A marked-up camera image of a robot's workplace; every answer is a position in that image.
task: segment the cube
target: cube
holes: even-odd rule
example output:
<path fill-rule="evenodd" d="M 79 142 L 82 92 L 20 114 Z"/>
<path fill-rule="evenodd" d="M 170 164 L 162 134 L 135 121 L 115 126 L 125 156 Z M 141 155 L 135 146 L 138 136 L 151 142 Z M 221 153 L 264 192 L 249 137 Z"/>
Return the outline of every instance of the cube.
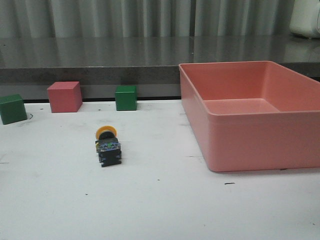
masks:
<path fill-rule="evenodd" d="M 52 113 L 76 113 L 82 105 L 78 81 L 56 81 L 47 92 Z"/>
<path fill-rule="evenodd" d="M 115 91 L 115 105 L 117 111 L 137 110 L 137 87 L 118 86 Z"/>
<path fill-rule="evenodd" d="M 27 119 L 25 104 L 19 94 L 0 97 L 2 123 L 11 124 Z"/>

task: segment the plastic bin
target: plastic bin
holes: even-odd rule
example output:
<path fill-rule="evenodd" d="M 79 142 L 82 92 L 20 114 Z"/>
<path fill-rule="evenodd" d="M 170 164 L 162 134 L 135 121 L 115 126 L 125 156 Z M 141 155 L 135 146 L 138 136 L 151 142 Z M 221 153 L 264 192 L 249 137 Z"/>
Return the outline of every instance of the plastic bin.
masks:
<path fill-rule="evenodd" d="M 320 167 L 320 82 L 271 61 L 179 69 L 182 105 L 210 170 Z"/>

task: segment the red block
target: red block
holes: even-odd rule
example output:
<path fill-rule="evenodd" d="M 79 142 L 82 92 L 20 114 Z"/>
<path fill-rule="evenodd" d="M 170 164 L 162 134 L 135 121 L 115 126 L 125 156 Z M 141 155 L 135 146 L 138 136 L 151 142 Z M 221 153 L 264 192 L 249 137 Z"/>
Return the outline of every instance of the red block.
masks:
<path fill-rule="evenodd" d="M 82 105 L 78 81 L 56 81 L 47 91 L 52 113 L 76 113 Z"/>

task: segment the gray countertop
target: gray countertop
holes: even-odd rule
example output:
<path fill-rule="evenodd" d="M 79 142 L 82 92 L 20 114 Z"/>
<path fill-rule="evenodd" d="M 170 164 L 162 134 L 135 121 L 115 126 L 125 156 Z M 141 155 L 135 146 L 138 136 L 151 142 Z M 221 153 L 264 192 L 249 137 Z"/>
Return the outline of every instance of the gray countertop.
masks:
<path fill-rule="evenodd" d="M 0 95 L 46 99 L 56 81 L 80 81 L 83 97 L 112 98 L 116 85 L 140 97 L 179 96 L 180 63 L 270 60 L 320 77 L 320 40 L 293 35 L 128 38 L 0 38 Z"/>

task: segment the table surface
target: table surface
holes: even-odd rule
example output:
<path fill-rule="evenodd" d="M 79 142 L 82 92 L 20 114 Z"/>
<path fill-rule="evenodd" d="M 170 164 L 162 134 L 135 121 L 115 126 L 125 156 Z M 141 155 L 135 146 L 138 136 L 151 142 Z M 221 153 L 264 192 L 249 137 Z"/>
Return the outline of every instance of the table surface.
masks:
<path fill-rule="evenodd" d="M 28 120 L 0 125 L 1 240 L 320 238 L 320 168 L 212 172 L 180 100 L 25 106 Z M 99 164 L 104 125 L 120 165 Z"/>

